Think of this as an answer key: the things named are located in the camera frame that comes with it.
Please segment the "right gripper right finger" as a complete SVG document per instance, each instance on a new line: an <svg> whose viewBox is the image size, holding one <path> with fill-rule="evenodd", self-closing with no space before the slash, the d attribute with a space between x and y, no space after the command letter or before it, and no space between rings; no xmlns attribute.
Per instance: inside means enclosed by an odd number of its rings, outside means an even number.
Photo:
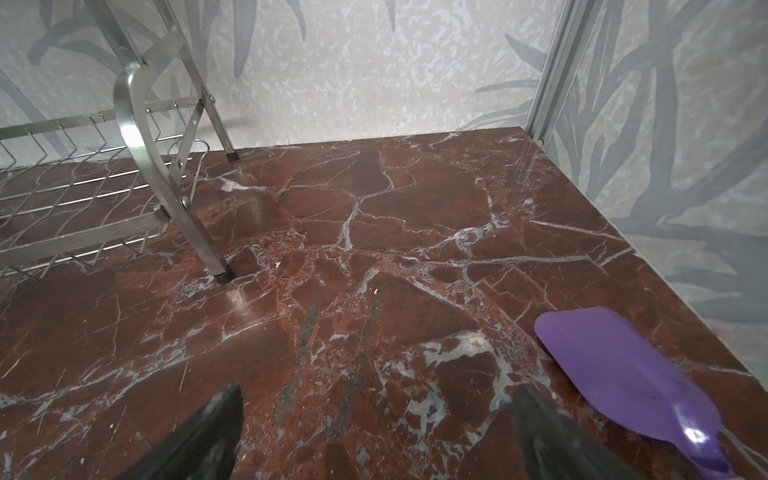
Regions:
<svg viewBox="0 0 768 480"><path fill-rule="evenodd" d="M512 415L530 479L642 477L529 385L516 389Z"/></svg>

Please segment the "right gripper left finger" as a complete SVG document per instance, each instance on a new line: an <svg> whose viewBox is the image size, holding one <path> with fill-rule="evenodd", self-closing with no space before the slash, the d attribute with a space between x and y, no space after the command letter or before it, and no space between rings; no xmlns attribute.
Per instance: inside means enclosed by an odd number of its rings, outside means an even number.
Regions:
<svg viewBox="0 0 768 480"><path fill-rule="evenodd" d="M229 479L244 413L241 387L219 391L118 477L120 479Z"/></svg>

